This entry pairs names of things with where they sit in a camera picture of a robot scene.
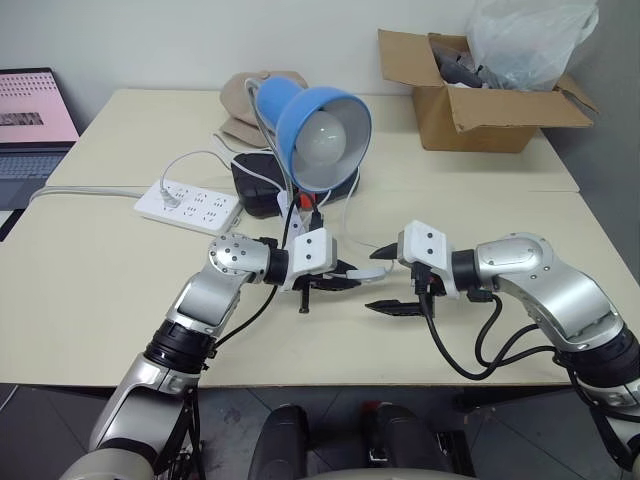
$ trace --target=lamp shade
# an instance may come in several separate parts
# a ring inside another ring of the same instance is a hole
[[[256,106],[275,133],[283,167],[302,190],[331,190],[362,162],[371,115],[354,95],[332,87],[303,89],[288,78],[272,77],[260,86]]]

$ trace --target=lamp base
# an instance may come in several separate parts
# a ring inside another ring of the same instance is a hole
[[[236,155],[235,161],[248,170],[270,178],[284,187],[282,171],[273,155],[241,153]],[[268,218],[280,215],[280,207],[276,199],[278,195],[278,189],[276,187],[264,180],[260,180],[243,172],[233,164],[231,165],[231,173],[233,174],[233,182],[235,183],[238,197],[240,197],[240,203],[242,203],[245,211],[249,215],[256,218]],[[346,197],[356,178],[357,172],[354,172],[344,183],[333,189],[327,203]],[[294,186],[293,190],[294,193],[296,193],[299,189]],[[316,202],[320,203],[325,196],[326,193],[315,194]]]

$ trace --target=laptop screen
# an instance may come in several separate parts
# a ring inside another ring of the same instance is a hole
[[[0,70],[0,144],[76,140],[50,69]]]

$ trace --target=cardboard box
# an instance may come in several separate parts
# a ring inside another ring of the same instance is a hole
[[[459,88],[440,77],[432,41],[469,51],[466,37],[378,30],[382,76],[411,85],[422,146],[427,150],[517,153],[538,127],[590,127],[565,93],[597,111],[568,76],[552,92]]]

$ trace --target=beige table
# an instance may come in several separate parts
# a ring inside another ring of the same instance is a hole
[[[426,151],[410,97],[363,96],[374,131],[362,169],[365,188],[435,185],[504,191],[576,192],[578,187],[539,133],[520,154]],[[211,148],[226,120],[217,92],[120,90],[49,178],[48,185],[148,186],[179,155]],[[210,155],[178,163],[170,178],[220,189],[229,172]]]
[[[461,249],[510,231],[545,235],[562,259],[598,280],[631,329],[640,331],[640,289],[575,193],[435,185],[423,191],[363,188],[352,201],[350,230],[380,245],[394,241],[414,218],[447,232]],[[478,215],[481,205],[490,213]],[[0,246],[0,381],[114,385],[144,349],[184,281],[201,268],[210,238],[142,219],[132,206],[126,198],[43,197]],[[341,205],[326,209],[340,257],[371,264],[367,249],[340,235],[340,212]],[[372,213],[377,221],[365,221]],[[280,228],[277,219],[245,214],[238,230],[276,236]],[[268,289],[245,286],[229,327],[253,313]],[[363,307],[388,298],[415,298],[407,269],[352,291],[312,292],[309,315],[297,313],[297,293],[281,294],[254,326],[221,349],[202,384],[469,384],[441,358],[424,320]],[[503,298],[488,355],[529,323],[516,301]],[[468,368],[474,368],[473,341],[490,310],[466,300],[437,303],[442,337]],[[526,340],[521,347],[544,342],[537,332]],[[560,382],[565,374],[545,353],[499,369],[485,384]]]

